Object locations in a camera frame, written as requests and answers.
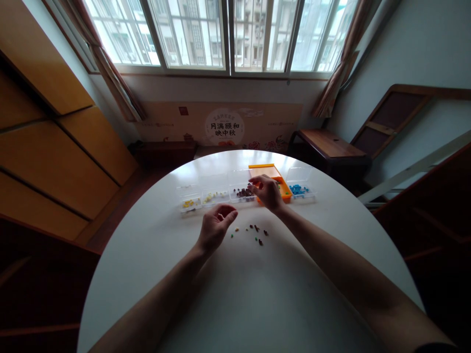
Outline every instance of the circular logo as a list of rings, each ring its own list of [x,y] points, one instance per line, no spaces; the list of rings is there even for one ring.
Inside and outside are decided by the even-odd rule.
[[[206,136],[215,145],[237,145],[244,131],[244,121],[234,110],[219,108],[206,118]]]

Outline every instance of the curtain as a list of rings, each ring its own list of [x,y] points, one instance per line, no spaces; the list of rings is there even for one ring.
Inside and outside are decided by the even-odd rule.
[[[320,95],[314,107],[312,115],[316,118],[330,118],[334,109],[335,100],[339,93],[342,82],[347,74],[350,61],[354,58],[355,48],[357,47],[360,39],[365,31],[365,20],[368,16],[369,9],[372,5],[372,0],[359,0],[353,20],[350,25],[350,30],[345,39],[342,54],[340,57],[340,64],[335,69],[330,77],[324,91]]]
[[[144,120],[144,111],[106,53],[83,0],[61,1],[70,19],[90,48],[98,70],[102,74],[125,119],[128,122]]]

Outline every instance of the blue beads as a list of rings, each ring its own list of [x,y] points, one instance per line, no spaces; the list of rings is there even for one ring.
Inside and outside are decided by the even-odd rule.
[[[309,189],[304,188],[304,190],[301,190],[301,186],[299,184],[296,185],[290,185],[289,189],[293,193],[293,195],[302,195],[306,192],[309,192]]]

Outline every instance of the cabinet door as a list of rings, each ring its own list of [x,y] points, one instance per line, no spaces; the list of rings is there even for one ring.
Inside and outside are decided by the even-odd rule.
[[[57,114],[94,104],[23,1],[0,1],[0,51]]]
[[[43,111],[2,71],[0,92],[0,129],[44,117]]]
[[[0,214],[68,240],[75,240],[88,224],[4,173],[0,173]]]
[[[120,184],[137,169],[137,162],[98,107],[58,120],[93,158]]]
[[[119,189],[52,121],[0,135],[0,164],[90,219]]]

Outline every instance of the orange container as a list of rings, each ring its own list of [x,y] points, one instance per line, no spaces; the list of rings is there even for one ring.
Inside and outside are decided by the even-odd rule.
[[[293,193],[289,189],[288,185],[286,184],[285,180],[281,176],[278,169],[276,169],[274,164],[250,165],[249,170],[250,170],[250,177],[256,177],[262,174],[266,174],[270,178],[275,179],[279,183],[278,185],[280,186],[280,194],[283,201],[285,203],[289,203],[291,201],[291,197],[293,196]]]

